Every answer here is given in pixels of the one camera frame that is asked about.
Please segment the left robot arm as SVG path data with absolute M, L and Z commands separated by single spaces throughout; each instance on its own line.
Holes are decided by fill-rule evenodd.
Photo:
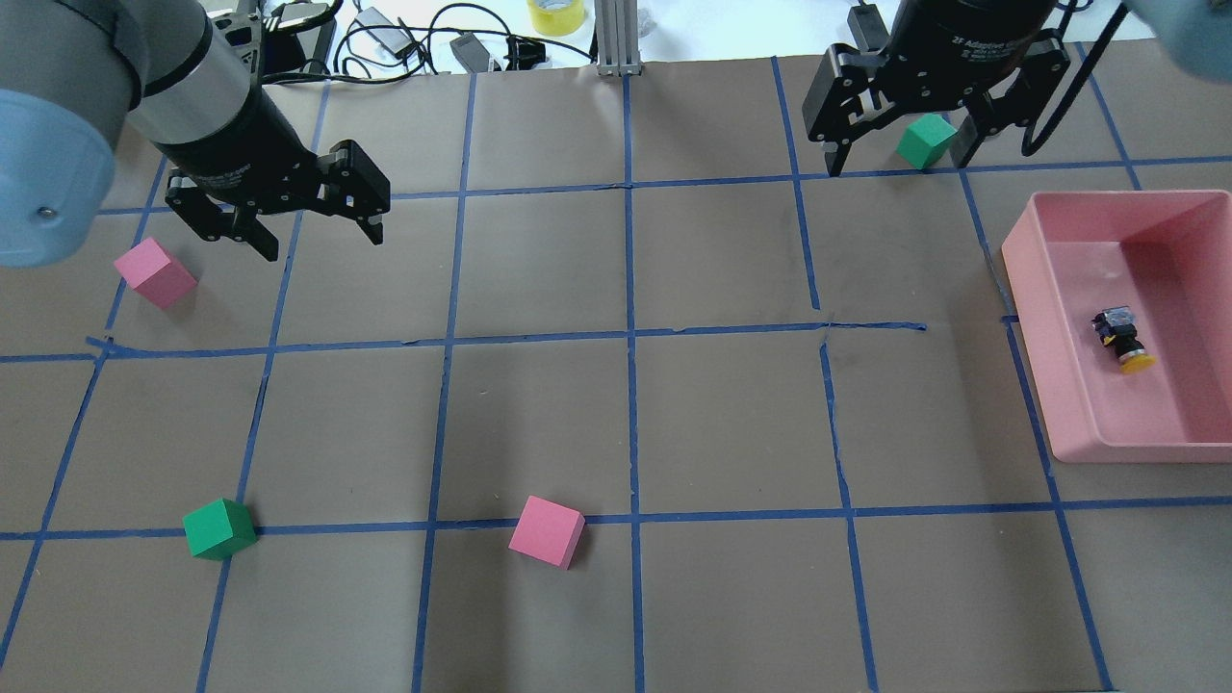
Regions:
M 1 39 L 4 268 L 81 248 L 126 126 L 168 158 L 168 207 L 201 240 L 274 261 L 262 217 L 301 211 L 384 240 L 373 158 L 357 141 L 309 149 L 197 1 L 5 1 Z

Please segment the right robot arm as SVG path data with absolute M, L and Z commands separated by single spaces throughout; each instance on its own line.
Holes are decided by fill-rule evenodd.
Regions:
M 851 146 L 903 116 L 966 111 L 945 148 L 968 166 L 986 141 L 1023 129 L 1034 155 L 1060 127 L 1125 18 L 1142 18 L 1178 67 L 1193 76 L 1230 79 L 1227 1 L 1122 1 L 1073 80 L 1064 32 L 1076 2 L 1056 27 L 1052 1 L 903 1 L 892 26 L 876 6 L 849 11 L 854 44 L 832 44 L 802 105 L 807 137 L 824 152 L 828 175 L 845 166 Z

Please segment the pink cube near left arm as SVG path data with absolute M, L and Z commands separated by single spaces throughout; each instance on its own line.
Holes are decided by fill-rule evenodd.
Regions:
M 160 310 L 172 307 L 198 285 L 193 273 L 154 238 L 144 238 L 112 264 L 128 289 Z

